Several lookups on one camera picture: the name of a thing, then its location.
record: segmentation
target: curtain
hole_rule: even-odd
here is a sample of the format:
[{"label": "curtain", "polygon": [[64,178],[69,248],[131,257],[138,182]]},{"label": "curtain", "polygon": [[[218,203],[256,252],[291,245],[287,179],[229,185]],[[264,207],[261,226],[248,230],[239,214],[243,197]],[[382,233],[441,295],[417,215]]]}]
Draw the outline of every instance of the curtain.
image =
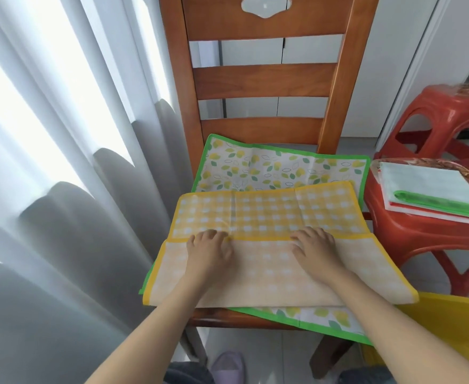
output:
[{"label": "curtain", "polygon": [[0,0],[0,384],[84,382],[192,173],[158,0]]}]

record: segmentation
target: purple slipper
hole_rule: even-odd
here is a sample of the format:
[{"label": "purple slipper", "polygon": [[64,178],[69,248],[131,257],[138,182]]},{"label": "purple slipper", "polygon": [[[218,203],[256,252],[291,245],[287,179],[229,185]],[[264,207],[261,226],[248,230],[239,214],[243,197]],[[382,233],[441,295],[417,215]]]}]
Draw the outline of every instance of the purple slipper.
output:
[{"label": "purple slipper", "polygon": [[244,384],[245,366],[238,352],[224,352],[210,368],[215,384]]}]

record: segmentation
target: person's left hand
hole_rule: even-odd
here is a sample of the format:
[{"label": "person's left hand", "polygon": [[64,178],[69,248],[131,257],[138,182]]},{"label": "person's left hand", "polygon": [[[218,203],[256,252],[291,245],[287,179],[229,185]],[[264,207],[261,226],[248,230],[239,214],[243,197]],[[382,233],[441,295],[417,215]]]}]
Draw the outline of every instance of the person's left hand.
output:
[{"label": "person's left hand", "polygon": [[209,229],[192,235],[186,243],[188,260],[184,278],[201,288],[202,292],[213,284],[228,268],[233,256],[231,243],[226,232]]}]

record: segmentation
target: person's right arm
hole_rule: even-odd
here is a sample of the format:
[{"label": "person's right arm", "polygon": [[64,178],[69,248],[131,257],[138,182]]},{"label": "person's right arm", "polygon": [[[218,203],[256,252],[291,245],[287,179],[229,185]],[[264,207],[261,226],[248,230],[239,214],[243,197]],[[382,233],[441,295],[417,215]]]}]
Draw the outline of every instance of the person's right arm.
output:
[{"label": "person's right arm", "polygon": [[345,302],[397,383],[469,383],[469,361],[348,271],[330,234],[307,227],[291,237],[304,247],[293,249],[304,271],[331,287]]}]

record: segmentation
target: yellow bin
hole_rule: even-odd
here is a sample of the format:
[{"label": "yellow bin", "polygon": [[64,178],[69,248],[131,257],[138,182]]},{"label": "yellow bin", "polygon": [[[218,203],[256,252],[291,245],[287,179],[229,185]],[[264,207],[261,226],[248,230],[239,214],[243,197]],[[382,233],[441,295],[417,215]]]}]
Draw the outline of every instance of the yellow bin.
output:
[{"label": "yellow bin", "polygon": [[[420,292],[419,303],[398,308],[469,360],[469,298]],[[368,365],[384,364],[374,348],[362,349]]]}]

